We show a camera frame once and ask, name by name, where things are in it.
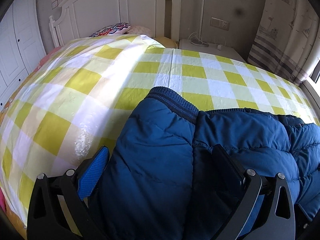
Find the colorful patterned pillow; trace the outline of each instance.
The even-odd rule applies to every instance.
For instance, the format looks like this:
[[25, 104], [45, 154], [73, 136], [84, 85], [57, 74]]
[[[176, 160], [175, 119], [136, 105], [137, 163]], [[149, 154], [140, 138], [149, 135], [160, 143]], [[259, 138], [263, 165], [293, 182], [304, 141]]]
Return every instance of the colorful patterned pillow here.
[[105, 36], [108, 34], [124, 34], [128, 30], [130, 30], [131, 25], [129, 23], [117, 23], [114, 25], [110, 25], [107, 27], [102, 28], [101, 30], [98, 30], [94, 34], [92, 34], [90, 37], [98, 37], [98, 36]]

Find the metal screw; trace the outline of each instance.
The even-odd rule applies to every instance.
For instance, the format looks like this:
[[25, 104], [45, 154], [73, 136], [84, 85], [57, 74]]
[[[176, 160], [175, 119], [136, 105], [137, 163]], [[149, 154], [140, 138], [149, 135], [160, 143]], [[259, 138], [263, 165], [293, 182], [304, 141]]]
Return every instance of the metal screw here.
[[285, 175], [281, 172], [278, 173], [278, 177], [279, 179], [284, 179], [285, 178]]
[[254, 175], [256, 175], [256, 172], [253, 169], [247, 169], [247, 174], [250, 176], [254, 176]]
[[38, 176], [37, 176], [38, 179], [43, 179], [44, 178], [44, 174], [43, 173], [40, 173]]
[[67, 170], [67, 172], [66, 172], [67, 176], [72, 176], [73, 174], [75, 174], [74, 170]]

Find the white wardrobe door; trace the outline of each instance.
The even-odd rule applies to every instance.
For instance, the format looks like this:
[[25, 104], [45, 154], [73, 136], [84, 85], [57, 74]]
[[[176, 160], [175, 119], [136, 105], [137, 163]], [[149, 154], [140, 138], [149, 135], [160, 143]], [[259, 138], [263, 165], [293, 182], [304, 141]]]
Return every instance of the white wardrobe door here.
[[36, 0], [14, 0], [13, 24], [21, 57], [31, 74], [46, 55], [36, 17]]
[[6, 90], [7, 84], [5, 83], [2, 75], [0, 75], [0, 95], [3, 94], [3, 92]]
[[11, 5], [0, 22], [0, 71], [3, 76], [0, 83], [4, 79], [9, 85], [23, 69], [24, 64], [14, 34]]

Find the nightstand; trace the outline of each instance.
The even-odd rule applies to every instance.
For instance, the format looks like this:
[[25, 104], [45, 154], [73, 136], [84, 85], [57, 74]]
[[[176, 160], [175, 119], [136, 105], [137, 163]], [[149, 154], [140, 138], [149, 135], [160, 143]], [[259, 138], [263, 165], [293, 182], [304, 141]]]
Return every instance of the nightstand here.
[[209, 43], [209, 47], [200, 47], [200, 46], [191, 44], [190, 41], [187, 39], [182, 39], [180, 40], [179, 49], [186, 49], [186, 50], [213, 54], [213, 55], [227, 57], [227, 58], [235, 59], [237, 61], [246, 63], [246, 61], [233, 48], [222, 46], [221, 50], [218, 50], [217, 45], [212, 43]]

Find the pillow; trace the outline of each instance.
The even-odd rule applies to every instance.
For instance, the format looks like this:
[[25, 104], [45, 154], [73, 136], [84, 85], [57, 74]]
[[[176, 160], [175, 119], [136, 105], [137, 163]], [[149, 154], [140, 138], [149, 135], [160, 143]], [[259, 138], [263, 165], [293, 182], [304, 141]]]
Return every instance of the pillow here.
[[101, 30], [98, 30], [94, 34], [92, 34], [90, 37], [98, 37], [98, 36], [105, 36], [108, 34], [124, 34], [128, 30], [130, 30], [131, 25], [129, 23], [117, 23], [114, 25], [110, 25], [107, 27], [102, 28]]
[[127, 34], [136, 34], [136, 35], [146, 35], [152, 38], [152, 30], [143, 27], [143, 26], [132, 26], [132, 28], [127, 32]]
[[163, 45], [167, 49], [177, 49], [178, 48], [177, 43], [167, 37], [156, 37], [156, 38], [154, 38], [154, 40], [158, 41], [161, 45]]

